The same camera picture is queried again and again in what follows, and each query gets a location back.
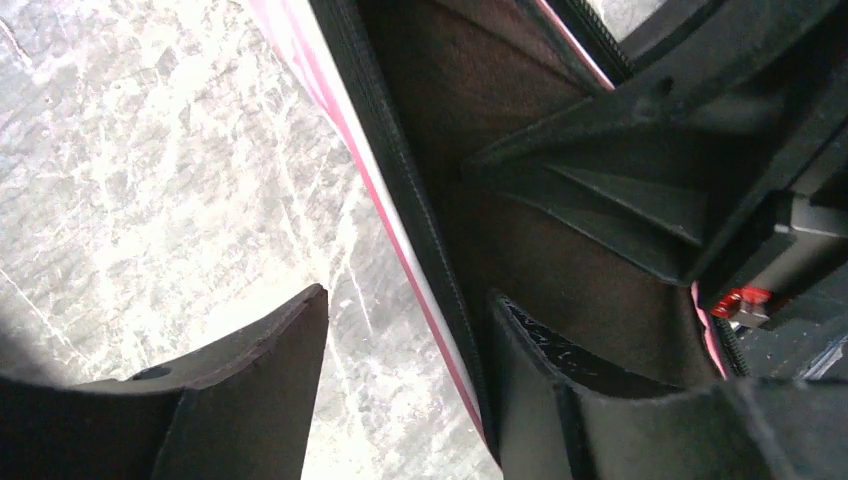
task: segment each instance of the black plastic part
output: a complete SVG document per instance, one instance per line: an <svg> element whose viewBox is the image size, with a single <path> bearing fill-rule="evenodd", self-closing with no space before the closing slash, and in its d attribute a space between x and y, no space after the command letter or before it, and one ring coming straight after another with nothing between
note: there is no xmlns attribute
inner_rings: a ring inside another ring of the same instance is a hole
<svg viewBox="0 0 848 480"><path fill-rule="evenodd" d="M592 358L502 295L490 307L505 480L848 475L846 383L738 379L670 393ZM643 398L627 399L635 389Z"/></svg>
<svg viewBox="0 0 848 480"><path fill-rule="evenodd" d="M546 211L668 283L698 279L848 116L848 3L710 8L612 94L466 160L465 181Z"/></svg>
<svg viewBox="0 0 848 480"><path fill-rule="evenodd" d="M772 314L772 320L778 324L794 321L826 324L839 319L845 315L848 306L845 285L848 285L848 265L843 265L793 297Z"/></svg>
<svg viewBox="0 0 848 480"><path fill-rule="evenodd" d="M671 0L621 41L623 55L635 71L656 62L715 13L724 0Z"/></svg>
<svg viewBox="0 0 848 480"><path fill-rule="evenodd" d="M739 337L751 375L848 380L848 315L824 323L788 322L774 331L748 329Z"/></svg>
<svg viewBox="0 0 848 480"><path fill-rule="evenodd" d="M748 286L771 293L763 305L765 323L749 326L773 330L798 315L822 322L844 311L838 303L818 308L809 299L818 283L848 261L848 212L777 195L738 237L701 278L702 308ZM736 316L731 320L745 324Z"/></svg>
<svg viewBox="0 0 848 480"><path fill-rule="evenodd" d="M748 367L748 361L745 359L745 354L742 353L742 346L739 344L739 338L733 331L733 327L730 326L728 321L720 318L710 317L710 322L715 328L722 357L733 372L733 376L750 377L751 369Z"/></svg>
<svg viewBox="0 0 848 480"><path fill-rule="evenodd" d="M327 322L315 285L127 381L0 378L0 478L300 478Z"/></svg>

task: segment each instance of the black plastic frame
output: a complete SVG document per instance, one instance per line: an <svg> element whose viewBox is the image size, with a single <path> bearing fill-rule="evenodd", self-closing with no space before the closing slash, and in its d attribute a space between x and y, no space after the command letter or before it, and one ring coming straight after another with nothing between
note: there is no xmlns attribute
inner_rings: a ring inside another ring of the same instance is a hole
<svg viewBox="0 0 848 480"><path fill-rule="evenodd" d="M621 41L621 51L641 71L701 27L725 0L667 0Z"/></svg>
<svg viewBox="0 0 848 480"><path fill-rule="evenodd" d="M662 58L468 159L465 181L663 281L699 278L848 115L845 2L706 5L712 15Z"/></svg>

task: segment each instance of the pink edge strip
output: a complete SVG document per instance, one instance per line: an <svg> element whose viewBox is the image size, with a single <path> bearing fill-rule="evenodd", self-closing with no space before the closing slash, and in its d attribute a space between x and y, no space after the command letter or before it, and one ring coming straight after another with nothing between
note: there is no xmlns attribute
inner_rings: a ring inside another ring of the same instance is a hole
<svg viewBox="0 0 848 480"><path fill-rule="evenodd" d="M548 20L550 20L551 23L553 23L554 26L557 27L559 33L565 38L565 41L568 42L568 44L571 46L577 56L580 57L580 60L583 62L584 65L586 65L586 68L588 68L589 71L592 72L592 75L595 76L595 78L601 84L601 87L610 92L615 90L615 85L613 85L609 77L607 77L604 71L601 70L601 67L598 66L597 63L595 63L595 60L592 58L591 55L589 55L589 52L587 52L586 49L583 48L583 45L580 45L580 42L577 41L577 37L575 37L574 34L571 33L571 30L569 30L568 27L565 26L564 23L562 23L562 20L559 18L559 15L556 14L554 9L551 8L548 2L546 2L545 0L536 0L536 5L538 5L539 8L542 9L542 12L545 14L546 17L548 17Z"/></svg>
<svg viewBox="0 0 848 480"><path fill-rule="evenodd" d="M388 194L379 167L373 158L370 145L359 124L359 118L353 109L311 6L305 0L250 0L250 3L258 17L260 26L264 27L266 35L274 42L278 53L288 63L293 64L295 70L300 70L300 72L296 72L303 75L304 78L300 78L300 80L305 81L304 86L310 92L310 95L317 97L316 101L325 109L331 123L335 125L351 151L365 187L368 189L389 234L395 253L401 261L412 289L415 291L415 296L418 298L418 303L421 305L424 317L433 338L436 340L436 346L445 360L448 372L459 391L459 396L471 416L475 428L482 436L483 426L480 420L480 411L467 370L462 363L455 342L450 337L444 316L439 310L429 284L427 284L418 259L415 257L409 238ZM281 32L278 30L280 28L290 28L291 30L290 32ZM305 33L304 29L309 30L308 33L312 35ZM295 38L280 38L286 35L293 35ZM294 41L295 45L280 45L284 41ZM294 55L285 55L285 52L281 51L281 47L294 47L294 51L290 51ZM443 336L443 329L448 340Z"/></svg>
<svg viewBox="0 0 848 480"><path fill-rule="evenodd" d="M692 302L695 306L695 312L698 314L698 319L701 320L701 324L704 326L704 343L707 344L707 351L710 354L710 358L715 364L716 368L718 368L719 373L721 373L722 378L727 380L727 371L724 369L724 364L721 362L721 356L718 353L718 340L713 335L713 329L710 326L710 321L707 318L707 313L704 312L701 307L698 306L698 284L692 284Z"/></svg>

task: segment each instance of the scratched floor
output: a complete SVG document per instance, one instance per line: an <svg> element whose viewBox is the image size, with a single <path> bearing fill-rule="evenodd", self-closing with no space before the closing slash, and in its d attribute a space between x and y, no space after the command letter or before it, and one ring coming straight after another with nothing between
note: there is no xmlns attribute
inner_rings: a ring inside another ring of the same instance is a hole
<svg viewBox="0 0 848 480"><path fill-rule="evenodd" d="M606 3L622 36L658 2ZM348 153L238 3L0 22L0 370L125 378L318 281L303 478L498 477Z"/></svg>

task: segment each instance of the red plastic clip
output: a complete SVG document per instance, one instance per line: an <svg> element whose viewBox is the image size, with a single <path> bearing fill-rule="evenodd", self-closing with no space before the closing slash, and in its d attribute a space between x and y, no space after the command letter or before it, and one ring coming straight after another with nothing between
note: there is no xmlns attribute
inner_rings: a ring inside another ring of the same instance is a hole
<svg viewBox="0 0 848 480"><path fill-rule="evenodd" d="M710 310L714 316L732 318L739 311L742 302L751 305L763 305L771 299L771 292L754 287L734 288Z"/></svg>

